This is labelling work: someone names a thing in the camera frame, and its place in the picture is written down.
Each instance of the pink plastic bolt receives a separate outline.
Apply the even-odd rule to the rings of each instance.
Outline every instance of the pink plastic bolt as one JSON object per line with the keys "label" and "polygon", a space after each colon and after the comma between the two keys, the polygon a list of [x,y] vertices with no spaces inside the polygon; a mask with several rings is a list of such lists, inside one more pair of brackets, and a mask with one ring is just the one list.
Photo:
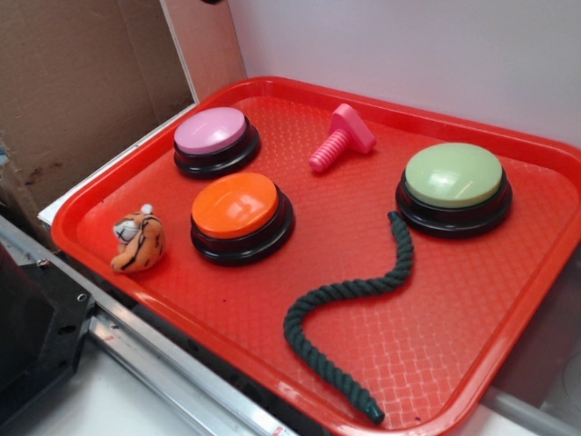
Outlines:
{"label": "pink plastic bolt", "polygon": [[330,119],[329,138],[309,159],[317,173],[325,171],[347,149],[367,154],[376,140],[371,130],[348,104],[341,104]]}

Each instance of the tiger ear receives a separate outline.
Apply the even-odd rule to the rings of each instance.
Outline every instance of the tiger ear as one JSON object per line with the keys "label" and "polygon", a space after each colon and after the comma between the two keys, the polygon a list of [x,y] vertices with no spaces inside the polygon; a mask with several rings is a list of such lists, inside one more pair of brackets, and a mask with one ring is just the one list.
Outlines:
{"label": "tiger ear", "polygon": [[146,215],[151,215],[153,213],[153,206],[151,206],[150,204],[144,204],[142,206],[142,212],[145,213]]}

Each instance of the button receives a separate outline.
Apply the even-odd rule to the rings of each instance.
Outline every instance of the button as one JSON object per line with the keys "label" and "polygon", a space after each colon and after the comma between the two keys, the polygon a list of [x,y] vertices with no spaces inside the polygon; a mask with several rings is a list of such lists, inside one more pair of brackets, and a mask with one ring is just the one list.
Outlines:
{"label": "button", "polygon": [[257,262],[279,250],[294,229],[289,198],[257,173],[224,176],[204,188],[192,205],[192,243],[219,265]]}
{"label": "button", "polygon": [[187,154],[215,153],[238,141],[246,130],[244,114],[233,107],[199,112],[176,129],[174,141]]}
{"label": "button", "polygon": [[489,199],[500,186],[502,165],[488,150],[472,144],[429,147],[406,167],[409,192],[433,206],[461,208]]}
{"label": "button", "polygon": [[264,175],[238,173],[222,177],[196,197],[192,218],[207,236],[231,239],[256,232],[276,212],[279,198]]}
{"label": "button", "polygon": [[408,224],[443,238],[486,233],[508,216],[512,187],[502,164],[473,144],[429,147],[408,162],[396,202]]}
{"label": "button", "polygon": [[261,138],[238,109],[214,107],[194,114],[173,134],[174,161],[192,178],[211,179],[240,171],[261,149]]}

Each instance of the white wall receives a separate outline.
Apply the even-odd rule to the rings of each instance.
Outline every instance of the white wall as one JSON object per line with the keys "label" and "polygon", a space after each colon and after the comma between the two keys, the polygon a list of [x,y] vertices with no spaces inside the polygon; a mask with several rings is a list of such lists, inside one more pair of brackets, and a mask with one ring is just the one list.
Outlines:
{"label": "white wall", "polygon": [[577,0],[230,0],[249,77],[279,75],[581,148]]}

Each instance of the bolt thread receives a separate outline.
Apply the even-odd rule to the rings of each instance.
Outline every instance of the bolt thread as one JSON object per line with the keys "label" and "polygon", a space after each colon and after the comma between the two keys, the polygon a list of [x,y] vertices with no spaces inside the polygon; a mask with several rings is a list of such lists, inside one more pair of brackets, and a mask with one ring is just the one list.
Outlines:
{"label": "bolt thread", "polygon": [[320,173],[325,171],[347,149],[350,136],[344,130],[336,130],[309,159],[310,167]]}

